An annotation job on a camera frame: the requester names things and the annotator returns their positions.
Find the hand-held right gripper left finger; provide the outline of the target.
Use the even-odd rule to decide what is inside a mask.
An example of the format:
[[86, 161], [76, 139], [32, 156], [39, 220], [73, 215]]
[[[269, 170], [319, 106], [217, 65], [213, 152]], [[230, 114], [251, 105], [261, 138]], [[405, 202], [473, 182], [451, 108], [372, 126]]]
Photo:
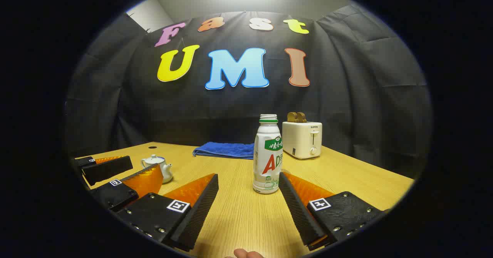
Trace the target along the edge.
[[116, 215], [159, 243], [190, 251], [218, 190], [218, 174], [208, 174], [165, 195], [148, 193]]

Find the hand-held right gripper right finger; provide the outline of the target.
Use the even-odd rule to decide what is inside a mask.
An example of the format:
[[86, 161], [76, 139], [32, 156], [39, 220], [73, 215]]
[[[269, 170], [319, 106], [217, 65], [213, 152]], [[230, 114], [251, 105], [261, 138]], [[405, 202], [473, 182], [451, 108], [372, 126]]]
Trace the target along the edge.
[[335, 194], [287, 172], [280, 173], [279, 189], [310, 251], [354, 236], [389, 212], [349, 191]]

